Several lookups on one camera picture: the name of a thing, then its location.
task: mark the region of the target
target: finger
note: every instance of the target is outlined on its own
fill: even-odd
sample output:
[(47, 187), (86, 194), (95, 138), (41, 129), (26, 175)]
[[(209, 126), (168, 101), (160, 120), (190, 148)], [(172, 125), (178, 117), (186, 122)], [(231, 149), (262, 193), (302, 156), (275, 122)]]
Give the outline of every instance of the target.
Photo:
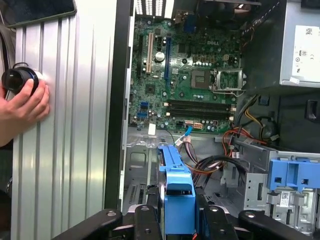
[(12, 100), (9, 101), (11, 108), (17, 109), (23, 106), (28, 101), (33, 87), (34, 80), (28, 79), (21, 91), (17, 95), (15, 95)]
[(6, 92), (4, 86), (2, 86), (2, 82), (0, 81), (0, 99), (4, 99), (6, 97)]
[(34, 121), (35, 121), (35, 122), (39, 122), (39, 121), (45, 119), (45, 118), (49, 115), (49, 113), (50, 113), (50, 105), (48, 104), (48, 105), (46, 106), (45, 110), (44, 110), (42, 113), (40, 113), (40, 114), (35, 118)]
[(42, 101), (46, 91), (46, 84), (44, 81), (40, 81), (34, 94), (28, 99), (28, 101), (21, 107), (21, 111), (29, 114), (34, 108)]
[(47, 108), (48, 103), (49, 103), (49, 91), (48, 91), (48, 86), (46, 86), (42, 100), (30, 112), (29, 118), (35, 119), (38, 115), (40, 115)]

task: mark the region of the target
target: side panel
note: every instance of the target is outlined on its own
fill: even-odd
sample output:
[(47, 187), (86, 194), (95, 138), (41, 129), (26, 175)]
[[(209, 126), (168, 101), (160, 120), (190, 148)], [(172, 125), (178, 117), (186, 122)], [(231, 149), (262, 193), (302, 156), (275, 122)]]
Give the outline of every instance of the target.
[(44, 75), (51, 110), (14, 140), (12, 240), (51, 239), (104, 208), (117, 1), (76, 4), (17, 29), (16, 62)]

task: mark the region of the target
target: power supply label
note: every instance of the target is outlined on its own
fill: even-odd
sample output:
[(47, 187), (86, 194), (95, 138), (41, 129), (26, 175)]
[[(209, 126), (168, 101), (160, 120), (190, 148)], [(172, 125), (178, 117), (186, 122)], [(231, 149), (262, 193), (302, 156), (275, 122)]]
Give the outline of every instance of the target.
[(295, 26), (292, 76), (304, 77), (308, 82), (320, 82), (320, 28)]

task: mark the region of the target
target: ram slot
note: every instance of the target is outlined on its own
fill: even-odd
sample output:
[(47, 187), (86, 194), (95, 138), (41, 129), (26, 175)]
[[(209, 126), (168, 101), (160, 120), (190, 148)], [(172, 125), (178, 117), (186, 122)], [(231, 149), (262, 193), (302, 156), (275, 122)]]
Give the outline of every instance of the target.
[(165, 50), (165, 67), (164, 67), (164, 80), (166, 86), (170, 87), (169, 71), (170, 71), (170, 51), (171, 51), (171, 38), (166, 39), (166, 50)]
[(154, 33), (149, 33), (148, 37), (148, 54), (146, 57), (146, 73), (151, 73), (151, 66), (152, 66), (152, 50), (154, 48)]
[(136, 78), (141, 78), (141, 66), (142, 66), (142, 51), (144, 49), (144, 36), (139, 36), (138, 54), (137, 54), (137, 65), (136, 65)]
[(166, 111), (173, 117), (228, 120), (230, 107), (230, 104), (169, 100)]

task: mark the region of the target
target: circuit board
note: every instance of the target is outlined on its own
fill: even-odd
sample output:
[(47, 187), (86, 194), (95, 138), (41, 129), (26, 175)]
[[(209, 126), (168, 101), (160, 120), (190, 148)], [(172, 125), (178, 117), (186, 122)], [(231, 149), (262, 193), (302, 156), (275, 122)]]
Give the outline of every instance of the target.
[(147, 128), (152, 123), (172, 131), (192, 126), (194, 132), (224, 133), (237, 102), (224, 90), (238, 87), (240, 65), (238, 32), (190, 32), (171, 21), (136, 20), (129, 125)]

